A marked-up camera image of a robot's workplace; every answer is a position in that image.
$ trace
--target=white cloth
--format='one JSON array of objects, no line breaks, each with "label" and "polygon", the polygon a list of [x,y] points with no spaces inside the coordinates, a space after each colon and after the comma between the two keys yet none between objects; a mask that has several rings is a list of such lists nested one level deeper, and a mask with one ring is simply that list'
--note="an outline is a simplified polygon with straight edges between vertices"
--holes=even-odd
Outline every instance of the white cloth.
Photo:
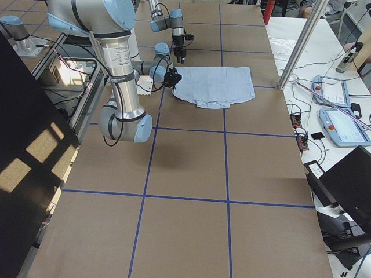
[{"label": "white cloth", "polygon": [[181,81],[174,96],[201,108],[222,109],[255,98],[250,68],[177,68]]}]

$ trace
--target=computer monitor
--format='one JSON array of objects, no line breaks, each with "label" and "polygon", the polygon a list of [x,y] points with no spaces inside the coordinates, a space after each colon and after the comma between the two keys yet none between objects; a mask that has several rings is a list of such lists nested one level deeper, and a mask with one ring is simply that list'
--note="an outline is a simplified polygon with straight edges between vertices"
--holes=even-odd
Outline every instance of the computer monitor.
[{"label": "computer monitor", "polygon": [[371,153],[358,146],[320,181],[366,233],[371,233]]}]

